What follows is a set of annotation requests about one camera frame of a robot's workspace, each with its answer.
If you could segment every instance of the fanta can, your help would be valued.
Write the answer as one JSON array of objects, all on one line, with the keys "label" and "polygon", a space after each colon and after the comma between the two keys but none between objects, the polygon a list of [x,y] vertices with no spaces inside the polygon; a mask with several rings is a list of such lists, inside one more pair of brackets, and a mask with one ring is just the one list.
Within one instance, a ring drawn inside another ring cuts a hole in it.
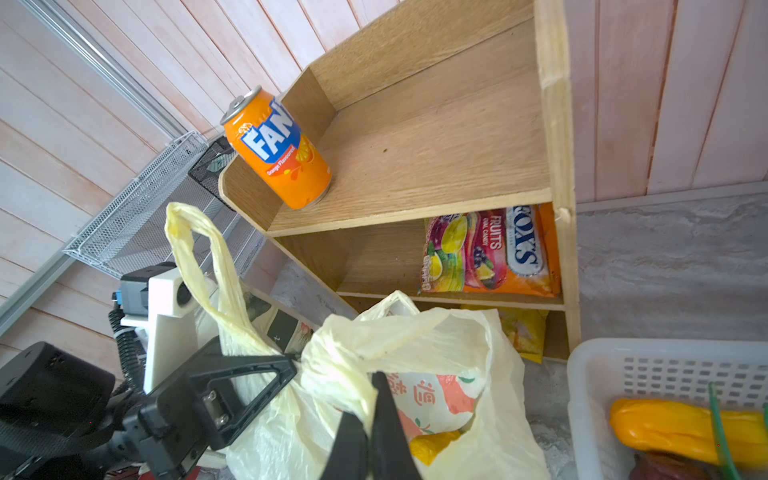
[{"label": "fanta can", "polygon": [[331,169],[275,96],[256,87],[221,118],[227,139],[294,210],[323,198]]}]

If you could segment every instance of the baseboard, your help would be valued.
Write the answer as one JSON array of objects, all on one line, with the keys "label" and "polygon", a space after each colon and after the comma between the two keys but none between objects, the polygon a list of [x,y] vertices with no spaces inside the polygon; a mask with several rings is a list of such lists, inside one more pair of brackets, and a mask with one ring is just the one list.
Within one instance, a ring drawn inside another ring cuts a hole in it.
[{"label": "baseboard", "polygon": [[642,197],[601,200],[598,202],[577,204],[576,213],[582,214],[584,212],[610,210],[614,208],[644,207],[647,205],[673,204],[691,200],[707,200],[710,198],[738,197],[740,195],[765,193],[768,193],[768,181],[726,185],[724,187],[697,188],[695,190],[683,190],[681,192],[670,192],[668,194],[644,195]]}]

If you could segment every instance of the white plastic basket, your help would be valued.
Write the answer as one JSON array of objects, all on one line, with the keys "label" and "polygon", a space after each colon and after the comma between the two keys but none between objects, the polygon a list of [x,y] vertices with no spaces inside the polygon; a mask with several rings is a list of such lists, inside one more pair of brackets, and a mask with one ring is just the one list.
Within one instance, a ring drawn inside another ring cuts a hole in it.
[{"label": "white plastic basket", "polygon": [[594,339],[568,360],[574,455],[580,480],[627,480],[634,451],[608,424],[619,398],[661,398],[708,407],[715,382],[724,409],[760,410],[768,402],[768,343]]}]

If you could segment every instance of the can top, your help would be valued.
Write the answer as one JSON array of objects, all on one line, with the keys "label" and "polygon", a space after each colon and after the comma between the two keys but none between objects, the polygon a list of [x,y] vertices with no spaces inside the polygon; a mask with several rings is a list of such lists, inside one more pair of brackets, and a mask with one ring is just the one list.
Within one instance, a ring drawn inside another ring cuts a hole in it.
[{"label": "can top", "polygon": [[224,114],[224,116],[221,118],[221,124],[224,125],[228,121],[235,118],[235,115],[239,114],[245,107],[248,106],[250,101],[252,101],[261,91],[261,85],[257,85],[256,88],[249,91],[248,93],[243,95],[238,95],[237,98],[232,100],[232,103],[230,103],[230,107],[227,109],[227,113]]}]

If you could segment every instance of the black mesh basket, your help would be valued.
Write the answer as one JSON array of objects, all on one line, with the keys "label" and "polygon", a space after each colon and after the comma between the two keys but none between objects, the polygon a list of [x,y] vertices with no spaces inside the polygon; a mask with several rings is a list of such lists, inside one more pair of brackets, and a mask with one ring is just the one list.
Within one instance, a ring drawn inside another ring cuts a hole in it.
[{"label": "black mesh basket", "polygon": [[227,202],[222,200],[219,195],[219,174],[235,158],[235,154],[235,150],[227,141],[227,137],[222,135],[210,143],[208,150],[189,170],[190,177],[224,205],[227,205]]}]

